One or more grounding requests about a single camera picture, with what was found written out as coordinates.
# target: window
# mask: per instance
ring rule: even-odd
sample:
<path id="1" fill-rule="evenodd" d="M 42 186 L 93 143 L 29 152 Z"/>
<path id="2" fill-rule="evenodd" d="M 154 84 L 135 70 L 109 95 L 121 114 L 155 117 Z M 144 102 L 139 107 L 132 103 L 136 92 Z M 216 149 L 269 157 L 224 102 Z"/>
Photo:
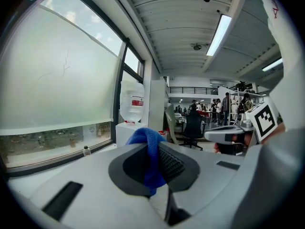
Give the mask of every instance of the window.
<path id="1" fill-rule="evenodd" d="M 126 71 L 123 71 L 123 78 L 122 81 L 129 81 L 129 82 L 139 82 L 137 79 L 133 78 L 130 74 Z"/>
<path id="2" fill-rule="evenodd" d="M 110 140 L 121 44 L 80 0 L 45 0 L 21 20 L 0 58 L 0 153 L 8 168 Z"/>
<path id="3" fill-rule="evenodd" d="M 122 40 L 87 5 L 80 0 L 44 0 L 41 5 L 63 16 L 119 55 Z"/>
<path id="4" fill-rule="evenodd" d="M 133 69 L 134 72 L 140 75 L 141 63 L 129 48 L 127 49 L 126 52 L 125 64 L 127 64 L 130 68 Z"/>

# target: sky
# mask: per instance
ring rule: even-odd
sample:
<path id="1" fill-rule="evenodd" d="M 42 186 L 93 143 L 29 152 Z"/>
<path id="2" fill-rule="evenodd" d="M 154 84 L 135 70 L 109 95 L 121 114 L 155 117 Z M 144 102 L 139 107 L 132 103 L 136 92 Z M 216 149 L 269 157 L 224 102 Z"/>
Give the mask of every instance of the sky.
<path id="1" fill-rule="evenodd" d="M 41 5 L 57 12 L 119 55 L 122 40 L 88 6 L 80 0 L 44 0 Z M 127 50 L 125 63 L 137 72 L 138 59 Z"/>

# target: office chair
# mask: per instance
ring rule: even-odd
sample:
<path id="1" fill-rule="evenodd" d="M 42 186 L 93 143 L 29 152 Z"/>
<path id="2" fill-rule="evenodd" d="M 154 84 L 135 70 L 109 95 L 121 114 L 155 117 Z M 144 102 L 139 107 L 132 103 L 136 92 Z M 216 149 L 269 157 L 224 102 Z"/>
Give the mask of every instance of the office chair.
<path id="1" fill-rule="evenodd" d="M 202 138 L 204 134 L 205 124 L 203 125 L 203 131 L 201 132 L 201 123 L 202 117 L 200 115 L 188 115 L 186 117 L 186 127 L 183 131 L 182 135 L 188 137 L 188 139 L 183 140 L 183 144 L 179 144 L 179 146 L 189 145 L 190 148 L 195 146 L 199 148 L 201 151 L 202 147 L 199 147 L 196 139 Z"/>

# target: blue cloth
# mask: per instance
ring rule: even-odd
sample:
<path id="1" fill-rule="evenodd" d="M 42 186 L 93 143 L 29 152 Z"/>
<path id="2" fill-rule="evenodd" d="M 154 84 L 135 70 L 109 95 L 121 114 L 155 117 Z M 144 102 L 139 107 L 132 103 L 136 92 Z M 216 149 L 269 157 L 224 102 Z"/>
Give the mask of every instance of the blue cloth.
<path id="1" fill-rule="evenodd" d="M 156 131 L 149 128 L 136 130 L 127 141 L 128 144 L 147 143 L 147 152 L 150 158 L 150 166 L 145 172 L 144 185 L 151 190 L 151 196 L 155 195 L 157 188 L 165 184 L 165 180 L 158 170 L 158 143 L 165 139 Z"/>

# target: ceiling light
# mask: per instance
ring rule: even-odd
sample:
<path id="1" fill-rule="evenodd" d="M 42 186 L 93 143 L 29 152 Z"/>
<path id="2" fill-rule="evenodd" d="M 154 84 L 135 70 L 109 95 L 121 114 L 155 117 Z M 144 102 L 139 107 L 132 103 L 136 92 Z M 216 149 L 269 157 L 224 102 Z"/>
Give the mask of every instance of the ceiling light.
<path id="1" fill-rule="evenodd" d="M 270 70 L 270 69 L 272 69 L 272 68 L 278 66 L 278 65 L 279 65 L 280 63 L 282 63 L 282 62 L 283 62 L 283 59 L 280 58 L 280 59 L 278 59 L 277 61 L 273 62 L 272 64 L 270 64 L 270 65 L 264 67 L 262 70 L 263 70 L 263 71 L 268 71 L 268 70 Z"/>
<path id="2" fill-rule="evenodd" d="M 206 53 L 207 56 L 213 56 L 216 52 L 217 48 L 219 47 L 221 41 L 224 38 L 224 35 L 230 25 L 232 18 L 230 16 L 222 14 L 220 16 L 220 20 L 216 29 L 216 32 L 214 34 L 212 43 L 209 47 L 208 52 Z"/>

